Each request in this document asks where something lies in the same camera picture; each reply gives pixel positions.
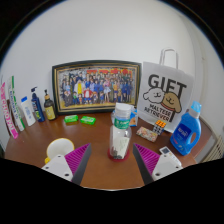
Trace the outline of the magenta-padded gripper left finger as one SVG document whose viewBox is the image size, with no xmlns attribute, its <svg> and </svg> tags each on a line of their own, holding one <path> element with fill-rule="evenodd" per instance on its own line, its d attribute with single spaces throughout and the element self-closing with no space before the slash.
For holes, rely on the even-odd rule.
<svg viewBox="0 0 224 224">
<path fill-rule="evenodd" d="M 91 151 L 91 144 L 85 144 L 65 156 L 58 154 L 42 169 L 76 185 L 80 185 Z"/>
</svg>

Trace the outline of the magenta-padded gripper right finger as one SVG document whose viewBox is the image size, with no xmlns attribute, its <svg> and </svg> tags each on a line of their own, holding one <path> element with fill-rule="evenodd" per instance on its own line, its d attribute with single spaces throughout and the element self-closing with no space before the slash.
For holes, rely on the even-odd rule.
<svg viewBox="0 0 224 224">
<path fill-rule="evenodd" d="M 145 185 L 182 169 L 182 163 L 167 146 L 161 148 L 160 154 L 157 154 L 134 143 L 133 154 Z"/>
</svg>

